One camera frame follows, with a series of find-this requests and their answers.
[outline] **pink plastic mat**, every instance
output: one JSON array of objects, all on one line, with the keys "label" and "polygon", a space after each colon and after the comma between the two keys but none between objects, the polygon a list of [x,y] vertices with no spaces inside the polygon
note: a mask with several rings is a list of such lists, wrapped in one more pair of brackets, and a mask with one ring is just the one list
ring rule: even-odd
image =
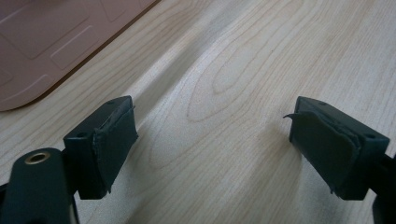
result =
[{"label": "pink plastic mat", "polygon": [[0,0],[0,111],[43,94],[154,0]]}]

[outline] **screw hole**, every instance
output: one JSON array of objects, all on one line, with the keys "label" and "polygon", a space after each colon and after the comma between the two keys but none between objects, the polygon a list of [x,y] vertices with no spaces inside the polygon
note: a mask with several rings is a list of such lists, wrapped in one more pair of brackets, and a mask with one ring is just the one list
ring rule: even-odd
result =
[{"label": "screw hole", "polygon": [[28,165],[38,164],[42,161],[46,161],[50,157],[48,152],[38,152],[25,160],[25,163]]},{"label": "screw hole", "polygon": [[87,136],[87,133],[78,133],[77,134],[77,137],[85,137],[85,136]]},{"label": "screw hole", "polygon": [[370,134],[370,133],[366,133],[365,136],[368,137],[368,138],[375,138],[375,135]]}]

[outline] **light wooden surface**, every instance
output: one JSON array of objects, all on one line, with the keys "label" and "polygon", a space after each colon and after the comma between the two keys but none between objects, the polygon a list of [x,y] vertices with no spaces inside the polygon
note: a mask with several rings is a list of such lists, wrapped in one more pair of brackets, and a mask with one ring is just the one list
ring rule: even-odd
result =
[{"label": "light wooden surface", "polygon": [[396,1],[162,0],[41,101],[0,113],[0,183],[103,102],[140,138],[82,223],[372,223],[288,141],[298,95],[396,135]]}]

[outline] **metal grommet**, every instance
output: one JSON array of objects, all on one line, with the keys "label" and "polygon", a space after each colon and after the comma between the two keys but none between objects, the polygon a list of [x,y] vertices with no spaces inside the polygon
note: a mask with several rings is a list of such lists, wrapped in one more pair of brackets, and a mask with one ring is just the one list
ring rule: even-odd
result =
[{"label": "metal grommet", "polygon": [[38,164],[42,161],[46,161],[50,157],[50,154],[46,151],[38,152],[36,154],[31,155],[25,160],[25,163],[28,165]]}]

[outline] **wooden table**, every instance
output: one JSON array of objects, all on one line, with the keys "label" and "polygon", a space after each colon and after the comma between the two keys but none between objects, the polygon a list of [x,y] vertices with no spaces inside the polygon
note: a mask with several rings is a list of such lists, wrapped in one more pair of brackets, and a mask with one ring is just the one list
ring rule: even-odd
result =
[{"label": "wooden table", "polygon": [[107,100],[139,139],[82,223],[372,223],[288,140],[297,96],[396,135],[396,1],[162,0],[44,99],[0,113],[0,183]]}]

